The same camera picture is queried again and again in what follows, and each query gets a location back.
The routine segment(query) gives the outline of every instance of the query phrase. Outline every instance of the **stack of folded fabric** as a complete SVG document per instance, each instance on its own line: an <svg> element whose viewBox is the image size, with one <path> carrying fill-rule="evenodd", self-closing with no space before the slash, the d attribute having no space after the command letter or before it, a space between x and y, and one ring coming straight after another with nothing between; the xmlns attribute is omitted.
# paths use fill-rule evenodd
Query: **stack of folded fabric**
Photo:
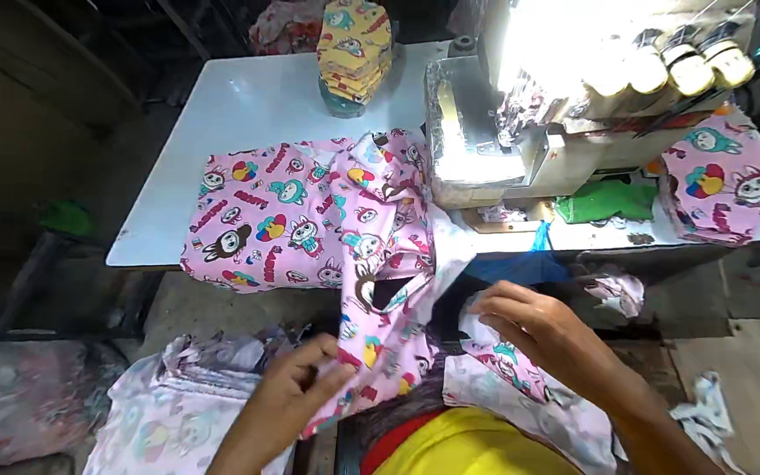
<svg viewBox="0 0 760 475"><path fill-rule="evenodd" d="M367 103L392 65L392 28L386 10L360 0L328 4L316 55L322 80L332 94Z"/></svg>
<svg viewBox="0 0 760 475"><path fill-rule="evenodd" d="M760 227L760 134L736 108L662 154L659 198L682 239L736 247Z"/></svg>

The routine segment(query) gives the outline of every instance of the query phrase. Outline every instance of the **cartoon bunny print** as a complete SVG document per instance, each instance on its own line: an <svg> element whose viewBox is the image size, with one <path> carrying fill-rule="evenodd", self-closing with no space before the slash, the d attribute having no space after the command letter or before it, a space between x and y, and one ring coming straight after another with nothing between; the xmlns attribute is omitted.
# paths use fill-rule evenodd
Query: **cartoon bunny print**
<svg viewBox="0 0 760 475"><path fill-rule="evenodd" d="M303 249L308 256L318 259L318 256L324 251L321 237L316 237L318 225L304 215L300 215L299 219L300 222L290 222L292 235L289 238L289 247Z"/></svg>

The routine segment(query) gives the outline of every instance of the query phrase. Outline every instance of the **fabric scrap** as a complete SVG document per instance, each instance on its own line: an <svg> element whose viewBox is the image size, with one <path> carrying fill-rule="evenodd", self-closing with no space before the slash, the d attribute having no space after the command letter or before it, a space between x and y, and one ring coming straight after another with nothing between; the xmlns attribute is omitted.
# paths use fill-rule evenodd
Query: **fabric scrap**
<svg viewBox="0 0 760 475"><path fill-rule="evenodd" d="M725 464L729 469L745 475L723 446L723 439L732 437L734 430L720 389L720 375L713 371L700 374L694 380L693 393L696 402L674 407L670 410L670 416L714 463Z"/></svg>
<svg viewBox="0 0 760 475"><path fill-rule="evenodd" d="M586 183L572 196L555 199L555 210L567 224L604 220L619 215L628 220L652 220L655 186L620 180Z"/></svg>
<svg viewBox="0 0 760 475"><path fill-rule="evenodd" d="M604 266L599 275L585 284L585 291L602 300L603 307L627 318L639 316L644 292L639 278L622 272L617 266Z"/></svg>
<svg viewBox="0 0 760 475"><path fill-rule="evenodd" d="M527 214L519 208L507 208L503 201L493 206L480 206L477 213L483 222L520 222L527 221Z"/></svg>

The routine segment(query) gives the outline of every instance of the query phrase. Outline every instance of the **yellow shirt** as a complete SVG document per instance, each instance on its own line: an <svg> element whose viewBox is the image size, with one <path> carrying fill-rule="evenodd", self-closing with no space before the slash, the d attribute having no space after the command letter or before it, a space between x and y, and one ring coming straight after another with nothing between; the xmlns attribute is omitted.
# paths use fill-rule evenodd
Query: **yellow shirt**
<svg viewBox="0 0 760 475"><path fill-rule="evenodd" d="M450 409L404 441L375 475L580 475L548 447L476 407Z"/></svg>

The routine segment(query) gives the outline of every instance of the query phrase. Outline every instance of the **white fabric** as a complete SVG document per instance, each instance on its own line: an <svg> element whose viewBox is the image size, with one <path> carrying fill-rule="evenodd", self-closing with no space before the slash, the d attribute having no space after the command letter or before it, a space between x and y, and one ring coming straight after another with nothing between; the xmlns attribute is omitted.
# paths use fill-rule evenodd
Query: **white fabric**
<svg viewBox="0 0 760 475"><path fill-rule="evenodd" d="M527 214L519 208L507 208L503 202L493 206L480 206L477 213L485 222L519 222L527 221Z"/></svg>
<svg viewBox="0 0 760 475"><path fill-rule="evenodd" d="M734 430L720 390L720 375L713 371L702 373L694 381L693 392L696 403L680 404L670 410L670 415L714 463L720 465L723 460L730 469L745 475L723 446L723 439L732 437Z"/></svg>
<svg viewBox="0 0 760 475"><path fill-rule="evenodd" d="M625 274L617 267L607 267L600 277L585 285L586 292L602 300L603 307L627 318L639 316L643 307L643 284L638 277Z"/></svg>

